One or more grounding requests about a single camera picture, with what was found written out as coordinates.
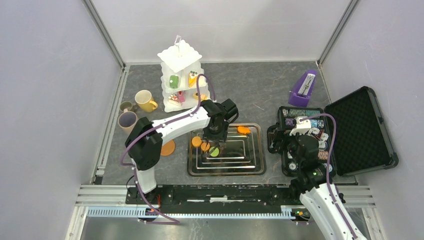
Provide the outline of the yellow layered cake slice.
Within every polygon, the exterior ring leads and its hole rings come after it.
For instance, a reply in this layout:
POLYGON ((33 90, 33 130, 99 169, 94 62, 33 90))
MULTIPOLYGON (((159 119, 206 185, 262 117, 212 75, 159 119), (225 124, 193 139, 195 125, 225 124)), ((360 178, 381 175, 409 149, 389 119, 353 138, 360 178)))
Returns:
POLYGON ((198 100, 200 100, 200 101, 205 101, 205 100, 207 100, 208 99, 208 96, 207 95, 205 95, 205 94, 198 94, 197 92, 195 92, 194 94, 193 94, 193 98, 196 100, 196 101, 198 101, 198 100))

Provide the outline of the orange fish cookie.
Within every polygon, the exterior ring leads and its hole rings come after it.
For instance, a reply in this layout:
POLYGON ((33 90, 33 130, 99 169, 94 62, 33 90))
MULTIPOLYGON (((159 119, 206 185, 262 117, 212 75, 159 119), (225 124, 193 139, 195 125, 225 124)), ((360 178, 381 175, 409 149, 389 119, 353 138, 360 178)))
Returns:
POLYGON ((241 134, 241 135, 248 135, 248 134, 250 134, 251 133, 251 130, 250 130, 250 128, 249 127, 246 127, 246 126, 242 126, 242 125, 240 125, 240 126, 237 126, 237 132, 239 133, 239 134, 241 134))

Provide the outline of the small round orange biscuit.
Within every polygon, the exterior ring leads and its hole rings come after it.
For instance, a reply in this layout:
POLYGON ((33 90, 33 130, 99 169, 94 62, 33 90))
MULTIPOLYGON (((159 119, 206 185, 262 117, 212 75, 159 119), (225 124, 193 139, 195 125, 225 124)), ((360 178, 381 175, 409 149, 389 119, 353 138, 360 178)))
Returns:
POLYGON ((208 152, 208 151, 209 151, 209 149, 210 149, 210 147, 211 147, 211 145, 210 145, 210 143, 208 143, 208 142, 203 142, 203 143, 200 145, 200 148, 201 148, 201 150, 202 150, 203 152, 208 152))

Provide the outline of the pink cake slice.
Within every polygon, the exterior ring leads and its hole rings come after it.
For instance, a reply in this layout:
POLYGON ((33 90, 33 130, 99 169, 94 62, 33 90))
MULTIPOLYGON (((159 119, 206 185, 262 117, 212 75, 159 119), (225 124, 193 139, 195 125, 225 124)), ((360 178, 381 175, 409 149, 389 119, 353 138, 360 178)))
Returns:
POLYGON ((184 91, 178 91, 177 92, 177 98, 178 98, 180 103, 185 102, 184 91))

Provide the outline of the yellow kiwi topped cake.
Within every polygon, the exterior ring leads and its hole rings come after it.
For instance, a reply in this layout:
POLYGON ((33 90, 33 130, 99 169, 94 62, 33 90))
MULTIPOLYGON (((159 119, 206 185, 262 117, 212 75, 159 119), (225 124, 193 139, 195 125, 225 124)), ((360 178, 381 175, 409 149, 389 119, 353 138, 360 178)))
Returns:
POLYGON ((197 85, 197 79, 198 79, 198 72, 197 71, 190 71, 188 74, 188 87, 193 88, 197 85))

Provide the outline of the strawberry triangle cake slice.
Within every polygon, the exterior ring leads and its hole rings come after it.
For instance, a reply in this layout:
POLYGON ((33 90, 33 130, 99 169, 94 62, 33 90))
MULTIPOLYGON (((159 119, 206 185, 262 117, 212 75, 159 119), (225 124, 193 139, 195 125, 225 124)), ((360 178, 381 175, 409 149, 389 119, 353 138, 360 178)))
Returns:
POLYGON ((182 106, 182 103, 180 102, 178 96, 175 93, 172 93, 168 96, 168 102, 178 107, 182 106))

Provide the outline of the green swiss roll cake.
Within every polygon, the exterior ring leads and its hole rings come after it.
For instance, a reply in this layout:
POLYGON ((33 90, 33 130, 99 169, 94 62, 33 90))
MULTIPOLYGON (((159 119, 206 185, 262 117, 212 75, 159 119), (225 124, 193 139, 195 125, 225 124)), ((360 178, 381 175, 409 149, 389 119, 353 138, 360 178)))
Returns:
POLYGON ((171 89, 177 89, 179 87, 180 77, 178 75, 171 75, 169 77, 169 87, 171 89))

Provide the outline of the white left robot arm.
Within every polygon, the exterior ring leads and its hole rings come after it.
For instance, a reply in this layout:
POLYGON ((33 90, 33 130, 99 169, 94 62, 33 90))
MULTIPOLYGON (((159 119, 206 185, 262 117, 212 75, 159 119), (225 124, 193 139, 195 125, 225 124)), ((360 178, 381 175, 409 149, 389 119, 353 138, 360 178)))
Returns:
POLYGON ((163 145, 194 130, 201 130, 204 140, 224 143, 230 124, 238 116, 239 110, 231 99, 222 103, 208 99, 172 117, 153 121, 140 118, 124 143, 123 153, 131 159, 129 166, 133 168, 139 199, 151 204, 157 198, 155 165, 163 145))

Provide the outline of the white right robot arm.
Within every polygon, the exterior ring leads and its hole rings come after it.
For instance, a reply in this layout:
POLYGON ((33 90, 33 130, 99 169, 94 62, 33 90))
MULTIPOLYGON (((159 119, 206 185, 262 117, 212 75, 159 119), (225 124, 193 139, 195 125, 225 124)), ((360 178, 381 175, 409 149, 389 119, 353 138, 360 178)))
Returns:
POLYGON ((327 240, 364 240, 349 216, 333 184, 329 164, 319 160, 319 141, 308 134, 287 134, 275 125, 267 129, 268 150, 271 153, 290 154, 296 177, 290 181, 289 199, 303 204, 327 240))

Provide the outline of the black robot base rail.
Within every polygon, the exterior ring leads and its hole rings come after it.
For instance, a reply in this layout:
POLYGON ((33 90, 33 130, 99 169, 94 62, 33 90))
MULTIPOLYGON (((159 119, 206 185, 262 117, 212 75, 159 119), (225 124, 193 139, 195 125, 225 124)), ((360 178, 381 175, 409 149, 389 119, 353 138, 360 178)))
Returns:
POLYGON ((145 194, 164 214, 277 214, 301 206, 285 185, 160 185, 145 194))

